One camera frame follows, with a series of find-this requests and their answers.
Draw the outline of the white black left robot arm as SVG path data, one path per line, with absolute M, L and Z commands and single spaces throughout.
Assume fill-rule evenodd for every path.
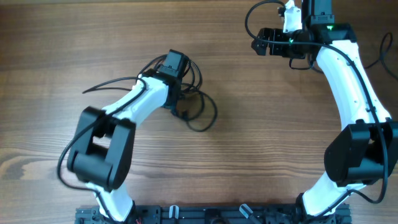
M 102 110 L 87 107 L 66 147 L 67 169 L 92 191 L 106 223 L 124 223 L 134 209 L 124 180 L 130 170 L 136 128 L 157 108 L 174 110 L 189 58 L 170 50 L 163 64 L 135 77 L 132 90 Z

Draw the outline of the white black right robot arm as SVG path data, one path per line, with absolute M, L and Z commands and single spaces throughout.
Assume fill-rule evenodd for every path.
M 347 198 L 376 182 L 381 191 L 375 203 L 386 195 L 397 163 L 397 121 L 371 86 L 353 28 L 335 22 L 330 1 L 280 2 L 278 13 L 283 27 L 261 29 L 252 36 L 252 49 L 258 55 L 307 59 L 309 69 L 324 74 L 341 132 L 325 151 L 325 172 L 295 203 L 269 205 L 260 217 L 247 205 L 240 212 L 254 223 L 350 223 Z

